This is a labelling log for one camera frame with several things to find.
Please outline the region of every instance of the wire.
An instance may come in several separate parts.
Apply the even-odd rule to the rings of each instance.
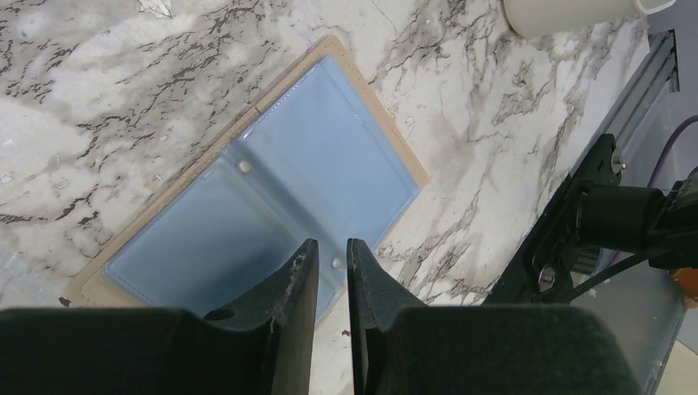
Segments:
[[[664,149],[662,150],[662,154],[659,156],[659,160],[657,160],[657,164],[654,166],[652,176],[649,177],[648,187],[652,188],[654,186],[654,183],[657,182],[657,179],[659,178],[659,173],[662,172],[664,165],[666,165],[667,163],[669,152],[672,151],[672,148],[674,147],[674,144],[676,143],[679,136],[682,135],[686,128],[688,128],[696,122],[698,122],[698,115],[693,115],[689,119],[683,121],[680,125],[678,125],[678,128],[676,128],[676,130],[673,131],[672,135],[667,140],[667,144],[664,145]]]
[[[633,266],[638,265],[639,263],[642,263],[650,258],[654,258],[658,255],[661,255],[663,253],[669,252],[669,247],[666,245],[659,245],[657,247],[653,247],[651,249],[646,249],[645,251],[636,253],[635,255],[632,255],[628,258],[623,259],[619,263],[616,263],[615,265],[611,267],[607,267],[597,273],[595,276],[592,276],[589,278],[587,281],[579,284],[576,288],[571,290],[570,292],[561,295],[560,297],[555,300],[555,303],[569,303],[573,299],[577,298],[578,296],[582,295],[584,292],[594,288],[595,286],[601,284],[605,280],[608,280],[609,278],[615,276],[616,274],[623,272]]]

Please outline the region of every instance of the black cylinder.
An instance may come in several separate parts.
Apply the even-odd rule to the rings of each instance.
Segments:
[[[592,187],[577,212],[580,243],[628,253],[647,248],[647,231],[663,200],[653,188]]]

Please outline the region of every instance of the marble countertop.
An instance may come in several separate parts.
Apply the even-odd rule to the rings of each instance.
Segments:
[[[0,308],[63,288],[313,42],[340,37],[430,175],[377,250],[482,300],[648,53],[644,19],[526,40],[499,0],[27,0],[0,8]],[[312,393],[351,393],[346,300]]]

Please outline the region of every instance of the white marble tabletop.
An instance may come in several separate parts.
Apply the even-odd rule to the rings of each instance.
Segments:
[[[430,175],[382,264],[431,304],[477,303],[648,52],[643,19],[522,39],[500,0],[138,9],[0,6],[0,308],[59,306],[69,279],[326,34]],[[316,332],[312,393],[351,393],[348,325],[344,299]]]

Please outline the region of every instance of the beige border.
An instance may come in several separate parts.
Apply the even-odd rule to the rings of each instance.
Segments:
[[[403,139],[393,119],[379,102],[373,89],[361,75],[361,72],[352,61],[351,55],[344,48],[342,42],[333,35],[326,36],[314,47],[309,49],[304,57],[292,64],[287,71],[272,84],[273,88],[263,94],[252,109],[244,113],[244,115],[223,133],[200,158],[158,196],[140,216],[126,226],[123,232],[117,235],[111,243],[107,244],[105,249],[72,279],[67,286],[67,297],[78,306],[143,306],[143,303],[136,297],[104,277],[101,270],[102,267],[143,226],[156,216],[160,210],[167,206],[172,199],[179,195],[189,183],[201,174],[233,137],[237,136],[250,125],[313,65],[326,56],[332,56],[342,67],[349,81],[351,81],[352,85],[359,92],[361,98],[378,121],[379,126],[385,132],[386,137],[395,147],[396,152],[400,155],[400,158],[414,178],[417,186],[419,189],[422,189],[428,180],[424,168]]]

